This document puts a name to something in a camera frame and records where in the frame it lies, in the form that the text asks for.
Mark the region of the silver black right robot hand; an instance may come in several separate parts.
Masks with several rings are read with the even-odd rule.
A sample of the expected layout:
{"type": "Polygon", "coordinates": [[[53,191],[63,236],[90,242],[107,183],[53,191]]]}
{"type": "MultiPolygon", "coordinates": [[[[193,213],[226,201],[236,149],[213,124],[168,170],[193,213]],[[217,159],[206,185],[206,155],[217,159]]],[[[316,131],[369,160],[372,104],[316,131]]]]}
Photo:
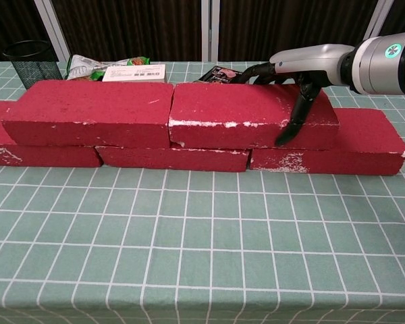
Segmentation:
{"type": "Polygon", "coordinates": [[[300,92],[287,126],[275,139],[275,146],[283,146],[299,133],[321,89],[345,84],[341,66],[345,56],[353,50],[350,45],[326,44],[280,51],[268,62],[247,68],[232,83],[245,84],[252,77],[259,85],[282,84],[289,78],[294,79],[300,92]]]}

